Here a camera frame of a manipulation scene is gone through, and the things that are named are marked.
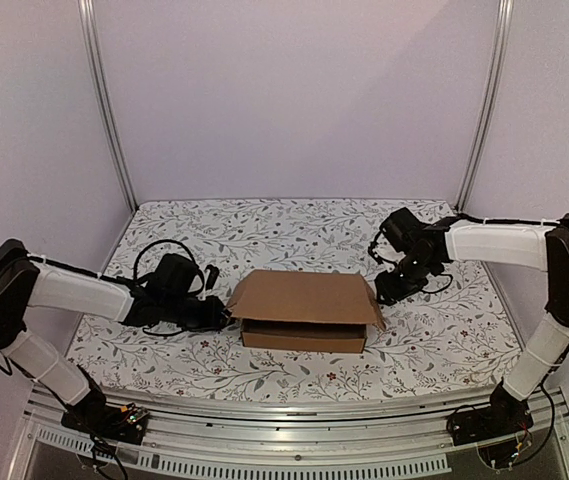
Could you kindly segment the brown cardboard box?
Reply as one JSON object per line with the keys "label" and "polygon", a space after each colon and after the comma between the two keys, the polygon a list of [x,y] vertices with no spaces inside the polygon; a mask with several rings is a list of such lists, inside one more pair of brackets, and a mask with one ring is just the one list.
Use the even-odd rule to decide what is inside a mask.
{"label": "brown cardboard box", "polygon": [[359,354],[371,329],[386,330],[360,274],[254,270],[227,308],[247,348]]}

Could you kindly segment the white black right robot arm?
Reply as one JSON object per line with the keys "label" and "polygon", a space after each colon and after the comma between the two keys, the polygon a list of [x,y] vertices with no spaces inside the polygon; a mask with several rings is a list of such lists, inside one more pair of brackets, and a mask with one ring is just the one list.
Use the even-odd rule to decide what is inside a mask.
{"label": "white black right robot arm", "polygon": [[456,262],[488,266],[513,315],[532,311],[525,295],[539,301],[539,316],[517,327],[527,335],[518,361],[481,415],[488,435],[503,435],[519,420],[518,404],[560,367],[569,348],[569,213],[556,220],[458,213],[428,223],[401,208],[382,221],[369,254],[386,267],[375,279],[383,305],[425,292],[430,278]]}

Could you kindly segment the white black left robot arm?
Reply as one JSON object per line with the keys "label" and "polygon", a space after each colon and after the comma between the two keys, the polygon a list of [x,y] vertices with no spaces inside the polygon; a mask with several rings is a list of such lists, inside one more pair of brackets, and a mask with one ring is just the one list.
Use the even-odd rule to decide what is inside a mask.
{"label": "white black left robot arm", "polygon": [[109,276],[29,252],[17,239],[0,246],[0,355],[51,391],[92,434],[112,426],[101,388],[26,324],[30,309],[89,315],[125,327],[151,330],[160,323],[178,333],[224,329],[230,313],[212,295],[219,270],[200,267],[186,245],[164,254],[151,271]]}

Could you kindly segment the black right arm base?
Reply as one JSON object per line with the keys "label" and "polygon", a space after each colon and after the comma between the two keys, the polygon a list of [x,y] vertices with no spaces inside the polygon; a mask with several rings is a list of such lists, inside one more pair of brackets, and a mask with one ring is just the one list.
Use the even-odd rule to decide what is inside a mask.
{"label": "black right arm base", "polygon": [[505,390],[503,381],[491,393],[487,406],[462,406],[454,410],[446,421],[446,430],[455,446],[511,435],[510,440],[488,444],[478,449],[480,460],[494,470],[514,466],[532,426],[533,418],[528,402],[512,397]]}

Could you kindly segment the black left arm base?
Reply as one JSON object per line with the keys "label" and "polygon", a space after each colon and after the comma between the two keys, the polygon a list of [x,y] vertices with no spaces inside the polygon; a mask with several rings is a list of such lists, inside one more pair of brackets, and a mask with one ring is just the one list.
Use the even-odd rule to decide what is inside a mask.
{"label": "black left arm base", "polygon": [[140,445],[145,436],[150,411],[135,403],[109,406],[99,385],[82,368],[89,392],[74,406],[65,406],[61,425],[103,439]]}

